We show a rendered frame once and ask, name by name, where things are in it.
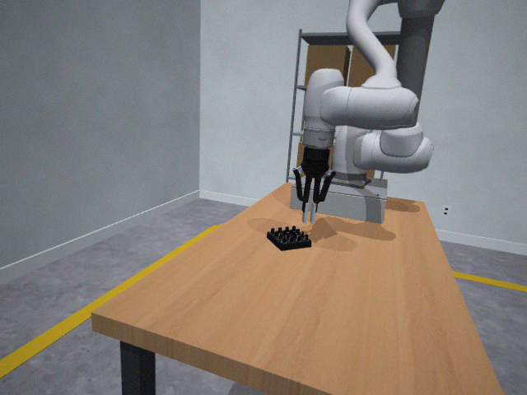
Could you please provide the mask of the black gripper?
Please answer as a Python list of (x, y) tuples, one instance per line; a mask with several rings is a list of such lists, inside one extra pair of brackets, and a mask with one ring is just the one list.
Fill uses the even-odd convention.
[[(332, 178), (336, 175), (336, 172), (329, 168), (329, 152), (330, 149), (321, 150), (313, 149), (309, 147), (304, 148), (303, 161), (301, 166), (294, 168), (293, 172), (296, 176), (296, 191), (297, 197), (300, 201), (303, 201), (302, 204), (302, 221), (306, 224), (307, 212), (309, 206), (309, 196), (310, 196), (310, 186), (312, 178), (315, 178), (314, 194), (313, 201), (311, 205), (310, 212), (310, 223), (315, 223), (315, 213), (317, 212), (317, 207), (319, 202), (323, 202), (329, 190), (329, 185), (331, 184)], [(316, 162), (314, 162), (315, 160)], [(305, 189), (302, 197), (302, 187), (301, 187), (301, 170), (305, 173)], [(326, 173), (327, 172), (327, 173)], [(319, 194), (321, 177), (324, 174), (327, 174), (321, 192)]]

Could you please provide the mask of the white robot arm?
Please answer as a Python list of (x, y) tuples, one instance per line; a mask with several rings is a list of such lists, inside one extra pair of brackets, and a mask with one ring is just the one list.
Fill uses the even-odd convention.
[[(378, 6), (394, 2), (402, 18), (396, 66), (367, 25)], [(366, 170), (408, 174), (428, 167), (433, 145), (417, 122), (418, 105), (434, 18), (444, 2), (349, 0), (347, 35), (376, 76), (361, 87), (348, 87), (339, 70), (317, 70), (304, 103), (302, 143), (307, 147), (332, 147), (335, 128), (342, 126), (333, 148), (331, 184), (364, 189), (371, 183)]]

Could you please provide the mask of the black knob box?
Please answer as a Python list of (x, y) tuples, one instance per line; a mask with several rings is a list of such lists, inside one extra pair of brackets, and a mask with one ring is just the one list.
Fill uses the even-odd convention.
[(304, 232), (300, 232), (300, 229), (296, 229), (295, 226), (292, 227), (292, 230), (289, 230), (288, 226), (286, 226), (285, 230), (282, 230), (282, 227), (278, 227), (277, 231), (271, 228), (271, 231), (267, 232), (267, 238), (281, 251), (309, 248), (312, 243), (308, 239), (308, 235), (304, 235)]

